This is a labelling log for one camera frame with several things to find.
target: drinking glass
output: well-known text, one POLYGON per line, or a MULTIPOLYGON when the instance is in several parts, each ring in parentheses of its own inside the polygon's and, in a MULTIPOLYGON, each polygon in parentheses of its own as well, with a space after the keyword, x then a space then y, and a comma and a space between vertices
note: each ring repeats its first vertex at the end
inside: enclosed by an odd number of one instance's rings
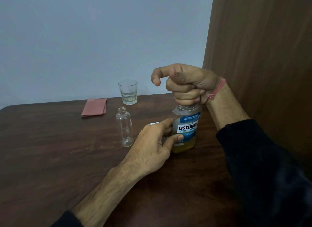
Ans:
POLYGON ((132 105, 137 102, 138 82, 135 80, 123 80, 118 83, 122 102, 132 105))

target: plastic bottle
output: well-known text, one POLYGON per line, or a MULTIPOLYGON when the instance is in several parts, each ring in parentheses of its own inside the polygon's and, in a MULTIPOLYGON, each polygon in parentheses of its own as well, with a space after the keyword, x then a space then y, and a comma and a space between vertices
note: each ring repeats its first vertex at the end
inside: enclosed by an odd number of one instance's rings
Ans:
POLYGON ((134 141, 132 134, 131 116, 129 112, 126 111, 125 107, 118 109, 116 120, 121 132, 121 145, 123 147, 131 146, 134 141))
POLYGON ((191 149, 196 142, 197 123, 202 107, 198 104, 192 106, 180 105, 172 112, 175 115, 172 134, 181 133, 184 139, 172 148, 173 153, 181 153, 191 149))

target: blue-gray wall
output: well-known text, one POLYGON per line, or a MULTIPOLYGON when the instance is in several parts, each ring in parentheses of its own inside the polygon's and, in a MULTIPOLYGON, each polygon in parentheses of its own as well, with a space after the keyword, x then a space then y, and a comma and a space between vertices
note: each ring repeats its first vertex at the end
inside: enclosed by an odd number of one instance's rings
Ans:
POLYGON ((171 63, 202 66, 212 0, 0 0, 0 109, 166 93, 150 74, 171 63))

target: blue label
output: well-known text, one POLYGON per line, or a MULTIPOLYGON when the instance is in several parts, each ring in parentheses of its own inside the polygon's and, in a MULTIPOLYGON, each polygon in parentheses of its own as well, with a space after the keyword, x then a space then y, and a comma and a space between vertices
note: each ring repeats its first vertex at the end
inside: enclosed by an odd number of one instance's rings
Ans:
POLYGON ((180 118, 180 125, 177 127, 177 133, 181 133, 184 139, 181 142, 186 142, 191 140, 196 135, 197 123, 200 117, 200 112, 194 115, 183 116, 180 118))

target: pink thread bracelet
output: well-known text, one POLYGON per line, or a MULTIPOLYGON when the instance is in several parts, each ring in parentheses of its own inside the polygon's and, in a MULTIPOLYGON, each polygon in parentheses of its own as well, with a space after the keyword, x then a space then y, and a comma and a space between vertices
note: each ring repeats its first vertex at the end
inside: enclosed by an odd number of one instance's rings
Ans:
POLYGON ((221 90, 221 88, 225 85, 225 83, 226 80, 224 78, 221 78, 215 90, 208 95, 208 99, 213 99, 216 96, 216 94, 221 90))

